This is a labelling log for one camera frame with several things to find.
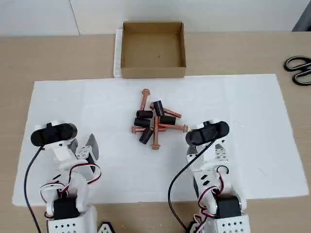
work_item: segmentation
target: copper screw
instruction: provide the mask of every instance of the copper screw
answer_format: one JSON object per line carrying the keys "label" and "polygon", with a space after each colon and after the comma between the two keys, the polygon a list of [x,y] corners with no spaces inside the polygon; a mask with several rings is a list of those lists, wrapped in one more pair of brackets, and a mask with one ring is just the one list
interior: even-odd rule
{"label": "copper screw", "polygon": [[152,144],[152,149],[153,150],[158,150],[160,148],[160,145],[158,143],[158,133],[159,133],[159,128],[158,128],[158,123],[159,123],[159,117],[155,116],[154,120],[154,143]]}
{"label": "copper screw", "polygon": [[[137,133],[137,132],[144,132],[146,130],[146,128],[140,128],[137,126],[132,126],[132,133]],[[166,128],[159,128],[159,132],[165,132]]]}
{"label": "copper screw", "polygon": [[140,109],[139,110],[142,111],[142,110],[145,109],[148,95],[150,95],[149,89],[143,89],[143,91],[142,91],[142,100],[141,100],[141,104],[140,104]]}
{"label": "copper screw", "polygon": [[[154,108],[154,103],[151,103],[150,104],[150,108],[153,109]],[[163,108],[164,112],[167,113],[167,114],[170,114],[174,117],[177,117],[177,118],[181,118],[181,114],[179,113],[176,113],[176,112],[173,112],[172,110],[170,109],[167,109],[167,108]]]}
{"label": "copper screw", "polygon": [[169,129],[176,129],[182,130],[184,133],[188,132],[188,125],[166,125],[166,124],[159,124],[160,127],[169,128]]}

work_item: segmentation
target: wooden table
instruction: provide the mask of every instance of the wooden table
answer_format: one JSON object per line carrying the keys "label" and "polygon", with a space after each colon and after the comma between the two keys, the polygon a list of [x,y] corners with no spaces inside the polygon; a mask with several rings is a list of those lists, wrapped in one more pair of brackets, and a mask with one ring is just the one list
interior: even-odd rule
{"label": "wooden table", "polygon": [[[277,74],[310,186],[311,87],[294,85],[282,64],[291,55],[311,56],[311,33],[194,33],[185,40],[187,75]],[[11,202],[34,81],[110,78],[113,56],[113,35],[0,39],[0,232],[35,232],[28,210]],[[194,202],[175,206],[185,221],[197,212]],[[100,205],[97,211],[98,222],[111,221],[118,233],[182,232],[167,203]],[[35,213],[45,232],[43,208]],[[248,213],[253,233],[311,232],[310,196],[250,200]]]}

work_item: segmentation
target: scissors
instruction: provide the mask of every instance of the scissors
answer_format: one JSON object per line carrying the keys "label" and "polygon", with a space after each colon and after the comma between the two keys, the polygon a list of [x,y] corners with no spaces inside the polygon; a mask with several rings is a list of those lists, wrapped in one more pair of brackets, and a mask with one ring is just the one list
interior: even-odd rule
{"label": "scissors", "polygon": [[[294,66],[294,67],[290,67],[289,63],[292,61],[301,61],[302,64],[299,64],[299,65]],[[311,81],[303,82],[300,80],[301,77],[311,74],[311,58],[305,57],[305,56],[291,57],[284,62],[283,67],[288,72],[293,72],[293,71],[298,71],[298,70],[301,71],[301,72],[299,72],[293,76],[293,82],[296,85],[300,85],[300,86],[311,85]]]}

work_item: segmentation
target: open cardboard box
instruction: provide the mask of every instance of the open cardboard box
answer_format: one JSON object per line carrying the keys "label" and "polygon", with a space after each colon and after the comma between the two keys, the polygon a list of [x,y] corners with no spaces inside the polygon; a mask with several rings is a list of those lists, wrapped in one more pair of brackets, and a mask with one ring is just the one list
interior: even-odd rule
{"label": "open cardboard box", "polygon": [[183,78],[185,71],[182,22],[124,22],[123,78]]}

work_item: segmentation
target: white foam board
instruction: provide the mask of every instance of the white foam board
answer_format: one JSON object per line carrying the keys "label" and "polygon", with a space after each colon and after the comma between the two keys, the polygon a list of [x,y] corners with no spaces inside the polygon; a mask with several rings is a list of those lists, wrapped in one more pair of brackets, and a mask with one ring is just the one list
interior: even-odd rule
{"label": "white foam board", "polygon": [[[25,205],[26,166],[37,148],[30,142],[35,125],[52,120],[74,123],[84,144],[94,133],[100,148],[102,178],[90,185],[93,203],[167,201],[173,176],[186,164],[185,135],[160,134],[159,151],[131,134],[141,90],[148,103],[162,100],[182,113],[179,124],[217,118],[227,121],[229,159],[247,199],[280,198],[309,193],[283,97],[274,74],[197,76],[184,79],[104,79],[35,82],[17,170],[13,204]],[[45,151],[29,175],[31,204],[43,204],[38,189],[55,173],[53,154]],[[196,200],[187,171],[177,180],[173,201]]]}

